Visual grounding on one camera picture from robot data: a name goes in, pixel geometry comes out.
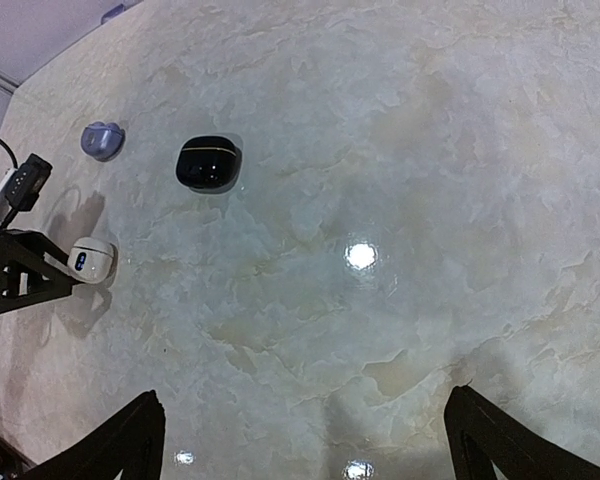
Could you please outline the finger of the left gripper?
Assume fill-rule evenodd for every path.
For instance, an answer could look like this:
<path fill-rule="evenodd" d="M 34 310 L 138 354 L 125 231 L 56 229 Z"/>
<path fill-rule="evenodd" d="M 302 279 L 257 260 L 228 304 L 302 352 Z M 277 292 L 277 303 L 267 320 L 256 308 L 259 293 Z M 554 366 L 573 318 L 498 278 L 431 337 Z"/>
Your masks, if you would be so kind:
<path fill-rule="evenodd" d="M 80 284 L 54 265 L 44 273 L 0 273 L 0 314 L 69 297 Z"/>
<path fill-rule="evenodd" d="M 44 273 L 53 268 L 47 257 L 62 266 L 68 262 L 68 254 L 41 232 L 0 231 L 0 273 Z"/>

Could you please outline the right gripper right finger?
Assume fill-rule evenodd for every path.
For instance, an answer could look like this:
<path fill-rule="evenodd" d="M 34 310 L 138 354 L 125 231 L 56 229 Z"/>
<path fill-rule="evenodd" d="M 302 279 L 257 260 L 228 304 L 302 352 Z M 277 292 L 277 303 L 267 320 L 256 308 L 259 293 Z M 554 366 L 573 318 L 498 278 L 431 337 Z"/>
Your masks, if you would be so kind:
<path fill-rule="evenodd" d="M 457 479 L 600 480 L 600 467 L 545 440 L 468 385 L 451 390 L 444 409 Z"/>

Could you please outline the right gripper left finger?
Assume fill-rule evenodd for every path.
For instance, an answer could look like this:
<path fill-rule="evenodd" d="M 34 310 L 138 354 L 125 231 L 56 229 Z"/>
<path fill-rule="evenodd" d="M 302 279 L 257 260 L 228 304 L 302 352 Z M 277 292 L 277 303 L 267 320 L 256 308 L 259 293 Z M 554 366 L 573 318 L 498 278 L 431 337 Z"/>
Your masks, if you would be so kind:
<path fill-rule="evenodd" d="M 138 395 L 81 441 L 24 479 L 158 479 L 166 417 L 154 390 Z"/>

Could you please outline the white earbud case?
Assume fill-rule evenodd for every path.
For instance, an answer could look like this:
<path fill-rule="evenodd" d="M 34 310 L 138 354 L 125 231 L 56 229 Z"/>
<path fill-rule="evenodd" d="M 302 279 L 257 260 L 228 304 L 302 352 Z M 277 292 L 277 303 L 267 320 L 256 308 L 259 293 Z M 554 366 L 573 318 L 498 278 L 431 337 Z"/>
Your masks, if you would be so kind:
<path fill-rule="evenodd" d="M 67 266 L 70 274 L 86 284 L 104 282 L 114 268 L 115 246 L 94 237 L 79 238 L 72 246 Z"/>

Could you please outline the purple earbud charging case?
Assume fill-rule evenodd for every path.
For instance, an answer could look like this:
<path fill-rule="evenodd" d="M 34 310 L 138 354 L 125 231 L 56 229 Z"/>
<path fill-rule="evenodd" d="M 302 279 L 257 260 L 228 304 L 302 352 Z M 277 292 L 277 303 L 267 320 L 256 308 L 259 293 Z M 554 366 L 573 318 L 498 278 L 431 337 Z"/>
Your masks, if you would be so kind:
<path fill-rule="evenodd" d="M 122 149 L 126 132 L 117 123 L 94 122 L 87 125 L 80 138 L 80 147 L 89 157 L 107 162 Z"/>

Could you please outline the black earbud case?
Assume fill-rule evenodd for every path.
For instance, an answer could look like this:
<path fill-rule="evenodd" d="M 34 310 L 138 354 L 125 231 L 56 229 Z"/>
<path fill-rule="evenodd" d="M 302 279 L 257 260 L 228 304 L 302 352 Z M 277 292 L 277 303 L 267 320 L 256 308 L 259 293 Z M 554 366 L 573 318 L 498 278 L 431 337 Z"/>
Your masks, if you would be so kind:
<path fill-rule="evenodd" d="M 241 151 L 230 139 L 199 136 L 183 144 L 175 175 L 182 185 L 194 192 L 222 194 L 237 182 L 241 163 Z"/>

